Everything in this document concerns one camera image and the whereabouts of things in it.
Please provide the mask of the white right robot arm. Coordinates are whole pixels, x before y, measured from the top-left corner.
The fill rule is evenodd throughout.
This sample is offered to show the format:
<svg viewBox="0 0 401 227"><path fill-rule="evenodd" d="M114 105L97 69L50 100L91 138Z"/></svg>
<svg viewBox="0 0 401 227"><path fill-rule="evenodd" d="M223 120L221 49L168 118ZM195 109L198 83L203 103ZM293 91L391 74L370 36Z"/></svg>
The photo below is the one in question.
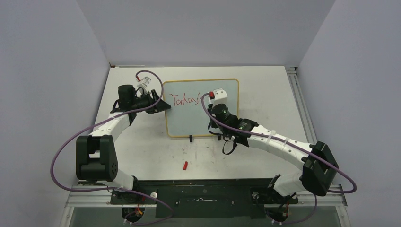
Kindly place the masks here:
<svg viewBox="0 0 401 227"><path fill-rule="evenodd" d="M321 141L316 144L298 142L274 133L255 121L238 118L225 104L209 104L207 111L214 117L212 128L218 128L234 144L256 148L271 153L299 169L290 175L277 175L267 190L272 202L280 202L296 192L309 191L325 196L336 175L331 166L338 167L329 146Z"/></svg>

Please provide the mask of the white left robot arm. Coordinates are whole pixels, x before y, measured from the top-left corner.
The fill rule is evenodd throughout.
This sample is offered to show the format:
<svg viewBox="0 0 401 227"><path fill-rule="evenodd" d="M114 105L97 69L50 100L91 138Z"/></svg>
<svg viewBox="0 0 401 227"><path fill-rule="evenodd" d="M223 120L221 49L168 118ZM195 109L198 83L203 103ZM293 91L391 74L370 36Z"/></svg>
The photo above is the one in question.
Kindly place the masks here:
<svg viewBox="0 0 401 227"><path fill-rule="evenodd" d="M136 177L119 169L114 143L132 125L137 112L155 114L171 109L154 89L142 91L140 96L137 96L136 91L132 85L119 86L119 98L109 114L110 121L76 140L77 178L124 189L122 197L130 204L140 200L141 190L135 187Z"/></svg>

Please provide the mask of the yellow framed whiteboard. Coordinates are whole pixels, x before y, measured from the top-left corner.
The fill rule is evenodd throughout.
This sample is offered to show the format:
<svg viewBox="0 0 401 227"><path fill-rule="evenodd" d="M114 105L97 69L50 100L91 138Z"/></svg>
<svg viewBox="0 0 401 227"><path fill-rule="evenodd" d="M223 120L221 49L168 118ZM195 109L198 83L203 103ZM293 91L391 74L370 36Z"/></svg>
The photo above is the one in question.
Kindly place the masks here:
<svg viewBox="0 0 401 227"><path fill-rule="evenodd" d="M202 108L201 97L216 89L228 94L229 111L238 115L239 81L237 79L176 80L163 83L163 100L171 106L165 112L167 134L171 138L210 136L210 119Z"/></svg>

